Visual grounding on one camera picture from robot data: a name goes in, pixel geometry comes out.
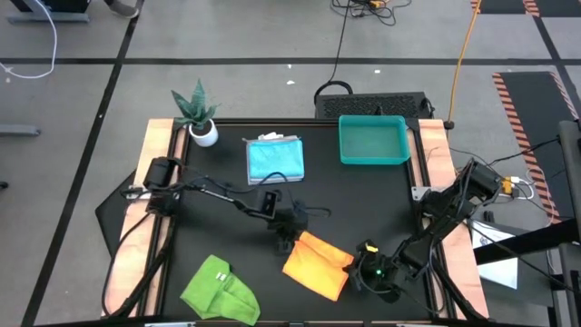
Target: wooden board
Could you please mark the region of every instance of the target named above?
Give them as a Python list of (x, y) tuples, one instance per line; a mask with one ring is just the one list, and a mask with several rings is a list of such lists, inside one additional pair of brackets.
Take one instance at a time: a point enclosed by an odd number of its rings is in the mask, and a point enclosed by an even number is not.
[[(450, 186), (455, 178), (454, 165), (448, 149), (448, 141), (444, 132), (444, 126), (440, 120), (420, 120), (420, 134), (424, 146), (424, 154), (428, 161), (428, 174), (432, 186)], [(140, 156), (135, 184), (141, 184), (149, 164), (154, 157), (167, 155), (172, 133), (172, 119), (150, 120), (143, 141), (142, 154)], [(184, 130), (178, 135), (176, 155), (181, 156), (183, 140), (186, 137)], [(413, 134), (408, 133), (411, 149), (412, 168), (417, 185), (422, 185), (421, 173), (417, 149), (414, 146)], [(144, 215), (146, 200), (132, 204), (125, 216), (122, 235), (134, 226)], [(163, 243), (167, 222), (163, 222), (162, 235), (159, 244)], [(118, 308), (131, 293), (134, 285), (143, 276), (149, 244), (153, 232), (153, 218), (148, 219), (142, 226), (135, 230), (120, 249), (111, 278), (107, 288), (105, 303), (110, 312)], [(482, 292), (482, 285), (478, 276), (476, 259), (472, 251), (472, 244), (468, 228), (460, 225), (443, 242), (444, 254), (448, 271), (457, 287), (472, 303), (474, 308), (482, 315), (488, 317), (486, 300)], [(146, 314), (153, 314), (155, 299), (158, 292), (159, 273), (153, 279), (149, 290), (149, 301), (146, 306)], [(441, 293), (436, 291), (438, 305), (442, 303)], [(463, 317), (457, 308), (458, 317)]]

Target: orange cloth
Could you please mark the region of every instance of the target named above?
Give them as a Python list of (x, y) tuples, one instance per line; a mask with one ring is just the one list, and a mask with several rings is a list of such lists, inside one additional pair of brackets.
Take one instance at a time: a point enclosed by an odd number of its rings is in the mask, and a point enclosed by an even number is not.
[(282, 272), (308, 289), (337, 301), (349, 277), (342, 268), (353, 262), (353, 256), (303, 232)]

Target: blue towel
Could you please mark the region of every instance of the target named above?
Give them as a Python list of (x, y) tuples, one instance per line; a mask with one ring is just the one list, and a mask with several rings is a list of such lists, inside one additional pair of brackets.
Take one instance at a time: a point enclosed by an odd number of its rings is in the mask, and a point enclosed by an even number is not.
[(302, 178), (305, 166), (302, 157), (302, 141), (254, 141), (248, 144), (248, 171), (250, 179), (260, 180), (270, 173)]

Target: teal tray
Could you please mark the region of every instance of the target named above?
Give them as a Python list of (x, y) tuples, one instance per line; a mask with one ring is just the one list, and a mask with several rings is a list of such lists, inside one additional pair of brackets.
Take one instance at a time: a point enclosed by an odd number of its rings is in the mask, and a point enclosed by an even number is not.
[(344, 164), (402, 164), (409, 159), (402, 116), (343, 115), (339, 147)]

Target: green cloth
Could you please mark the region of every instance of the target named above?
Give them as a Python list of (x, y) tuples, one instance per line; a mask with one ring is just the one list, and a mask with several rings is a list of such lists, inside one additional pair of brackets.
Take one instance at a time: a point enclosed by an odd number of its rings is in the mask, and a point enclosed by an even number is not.
[(215, 255), (203, 262), (180, 298), (202, 319), (221, 316), (254, 325), (261, 315), (254, 293)]

